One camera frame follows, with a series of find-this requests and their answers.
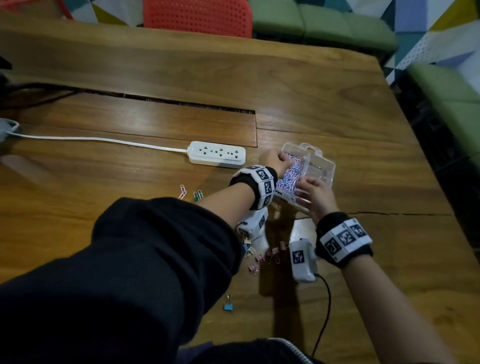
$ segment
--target red chair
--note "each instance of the red chair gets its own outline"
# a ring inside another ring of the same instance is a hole
[[[247,0],[143,0],[144,27],[252,37]]]

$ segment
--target wristband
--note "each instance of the wristband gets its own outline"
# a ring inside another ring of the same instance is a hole
[[[315,253],[342,268],[355,256],[373,256],[371,242],[356,218],[349,219],[343,212],[334,212],[318,223]]]
[[[249,185],[255,193],[255,201],[250,210],[260,210],[272,202],[277,181],[278,176],[275,169],[255,165],[237,171],[229,186],[240,182]]]

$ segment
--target forearm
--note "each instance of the forearm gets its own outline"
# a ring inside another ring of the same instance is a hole
[[[200,200],[198,205],[235,227],[255,201],[255,193],[245,183],[234,184]]]
[[[382,364],[457,363],[370,256],[353,258],[342,274]]]

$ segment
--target black wristband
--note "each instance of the black wristband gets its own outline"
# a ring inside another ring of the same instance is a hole
[[[370,245],[363,245],[354,252],[351,252],[349,255],[344,257],[339,262],[336,262],[332,259],[330,254],[325,250],[324,246],[320,242],[320,238],[327,234],[331,229],[337,227],[343,222],[349,220],[350,218],[344,212],[331,212],[330,214],[324,216],[317,224],[317,242],[315,248],[315,254],[320,258],[325,259],[327,262],[337,266],[339,268],[344,268],[350,262],[350,260],[359,255],[370,255],[373,256],[373,250]]]
[[[266,167],[267,170],[272,174],[273,176],[273,184],[276,187],[276,183],[278,181],[278,174],[275,169],[272,167]],[[250,188],[253,190],[253,193],[255,194],[255,201],[253,202],[252,206],[250,207],[250,210],[256,210],[258,206],[258,201],[260,200],[260,191],[258,190],[258,184],[255,182],[253,177],[249,174],[241,174],[240,176],[233,177],[230,180],[229,186],[232,186],[236,183],[245,183],[250,186]]]

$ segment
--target person's right hand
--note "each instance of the person's right hand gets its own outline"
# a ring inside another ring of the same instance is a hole
[[[333,191],[325,182],[312,177],[300,177],[297,181],[297,188],[308,192],[306,194],[297,190],[295,195],[297,203],[310,211],[315,226],[324,216],[339,211]]]

